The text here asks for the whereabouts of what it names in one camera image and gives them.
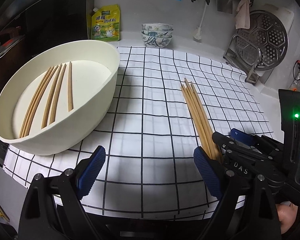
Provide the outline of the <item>person right hand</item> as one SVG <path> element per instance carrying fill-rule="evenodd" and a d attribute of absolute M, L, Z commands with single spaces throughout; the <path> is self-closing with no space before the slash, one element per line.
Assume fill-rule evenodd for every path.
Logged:
<path fill-rule="evenodd" d="M 298 207 L 291 202 L 276 204 L 277 214 L 280 221 L 281 233 L 286 233 L 294 224 Z"/>

